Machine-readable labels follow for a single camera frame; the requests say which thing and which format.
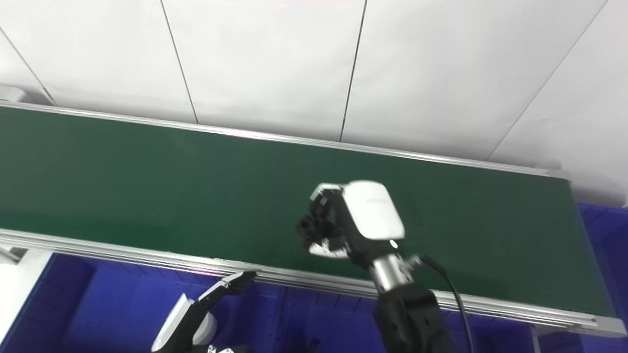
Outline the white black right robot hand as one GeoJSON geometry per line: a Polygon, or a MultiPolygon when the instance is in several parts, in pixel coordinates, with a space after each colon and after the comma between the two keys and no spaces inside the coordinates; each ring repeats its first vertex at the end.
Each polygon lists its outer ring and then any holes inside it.
{"type": "Polygon", "coordinates": [[[390,193],[370,180],[317,185],[296,233],[310,254],[346,258],[364,270],[381,257],[401,253],[405,238],[390,193]]]}

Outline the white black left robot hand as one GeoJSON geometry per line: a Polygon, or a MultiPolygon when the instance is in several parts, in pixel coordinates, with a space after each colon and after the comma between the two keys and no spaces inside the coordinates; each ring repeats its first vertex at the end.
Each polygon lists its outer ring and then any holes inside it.
{"type": "Polygon", "coordinates": [[[251,353],[248,344],[214,346],[217,320],[210,310],[224,296],[242,294],[257,277],[256,271],[240,271],[223,277],[197,299],[182,294],[168,313],[151,346],[152,353],[251,353]]]}

